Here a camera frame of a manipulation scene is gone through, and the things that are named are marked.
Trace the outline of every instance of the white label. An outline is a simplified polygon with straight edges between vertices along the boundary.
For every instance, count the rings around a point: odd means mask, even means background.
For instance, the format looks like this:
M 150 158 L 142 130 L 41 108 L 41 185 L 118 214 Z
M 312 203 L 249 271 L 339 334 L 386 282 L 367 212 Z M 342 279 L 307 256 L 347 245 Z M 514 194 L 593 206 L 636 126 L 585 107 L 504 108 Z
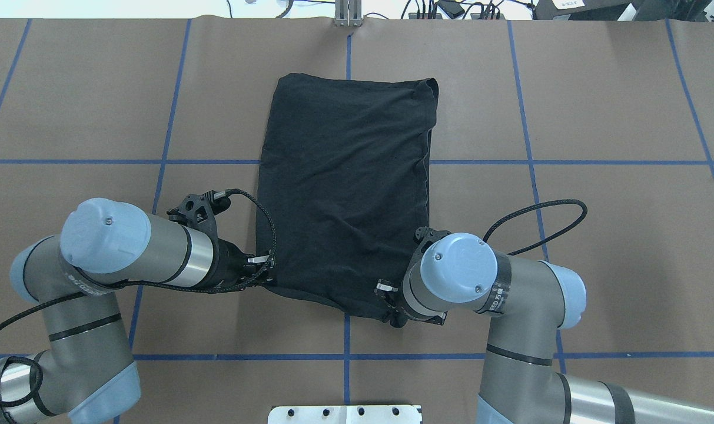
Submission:
M 556 9 L 575 9 L 585 7 L 585 0 L 553 0 Z

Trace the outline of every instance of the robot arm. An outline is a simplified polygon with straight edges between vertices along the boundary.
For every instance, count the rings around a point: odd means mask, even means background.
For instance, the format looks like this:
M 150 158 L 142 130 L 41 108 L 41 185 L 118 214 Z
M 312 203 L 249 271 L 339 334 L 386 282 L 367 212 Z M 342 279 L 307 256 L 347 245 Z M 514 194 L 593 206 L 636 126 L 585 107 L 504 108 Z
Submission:
M 228 195 L 191 195 L 169 212 L 172 220 L 131 204 L 90 199 L 69 215 L 60 236 L 21 252 L 10 276 L 22 298 L 42 304 L 87 296 L 42 311 L 51 348 L 29 357 L 42 376 L 28 365 L 0 360 L 4 402 L 24 397 L 42 378 L 31 400 L 0 408 L 0 423 L 30 424 L 68 413 L 74 424 L 96 424 L 131 408 L 141 391 L 115 288 L 140 280 L 188 292 L 230 292 L 253 283 L 270 265 L 267 256 L 242 253 L 214 236 L 214 214 L 230 206 Z
M 496 252 L 472 234 L 417 236 L 421 254 L 400 287 L 378 290 L 415 320 L 442 324 L 453 308 L 492 315 L 477 424 L 714 424 L 706 407 L 553 371 L 556 330 L 574 327 L 586 307 L 575 272 Z

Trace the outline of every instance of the metal bracket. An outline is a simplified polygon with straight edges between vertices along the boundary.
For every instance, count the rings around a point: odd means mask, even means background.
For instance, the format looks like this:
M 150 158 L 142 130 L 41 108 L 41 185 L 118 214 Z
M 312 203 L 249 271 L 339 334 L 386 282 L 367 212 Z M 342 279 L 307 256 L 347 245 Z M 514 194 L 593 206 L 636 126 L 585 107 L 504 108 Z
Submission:
M 362 0 L 336 0 L 336 26 L 362 26 Z

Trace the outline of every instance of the light blue joint cap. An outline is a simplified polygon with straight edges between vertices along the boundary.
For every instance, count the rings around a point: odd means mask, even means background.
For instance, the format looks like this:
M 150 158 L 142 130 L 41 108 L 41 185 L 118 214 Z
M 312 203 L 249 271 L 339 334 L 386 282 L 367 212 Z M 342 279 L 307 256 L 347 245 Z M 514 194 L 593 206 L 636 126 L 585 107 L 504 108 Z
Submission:
M 571 269 L 553 265 L 544 260 L 540 260 L 540 262 L 547 265 L 548 268 L 553 271 L 553 274 L 556 275 L 556 279 L 558 279 L 558 283 L 561 284 L 563 304 L 566 306 L 566 313 L 563 316 L 563 323 L 559 328 L 566 329 L 574 327 L 574 325 L 579 324 L 579 320 L 582 319 L 582 312 L 584 312 L 587 307 L 585 282 L 582 281 L 579 274 L 571 271 Z
M 128 411 L 141 395 L 137 363 L 132 362 L 74 407 L 68 414 L 69 419 L 72 424 L 101 424 Z
M 454 233 L 436 241 L 422 256 L 420 273 L 430 293 L 452 303 L 467 303 L 490 292 L 497 260 L 474 234 Z
M 31 294 L 29 294 L 28 289 L 26 289 L 25 285 L 25 265 L 26 265 L 26 260 L 29 258 L 29 255 L 31 255 L 32 251 L 35 250 L 35 247 L 39 245 L 40 243 L 44 242 L 47 239 L 50 239 L 50 237 L 42 238 L 37 243 L 32 244 L 22 252 L 19 252 L 19 255 L 17 255 L 16 258 L 12 261 L 12 268 L 9 269 L 9 279 L 12 281 L 12 288 L 14 289 L 15 292 L 21 297 L 23 300 L 28 301 L 29 303 L 39 303 L 37 299 L 35 299 Z
M 476 424 L 513 424 L 510 419 L 500 415 L 496 408 L 485 402 L 485 399 L 477 395 L 477 421 Z
M 61 254 L 74 266 L 108 274 L 130 266 L 150 241 L 150 220 L 133 204 L 83 201 L 61 229 Z

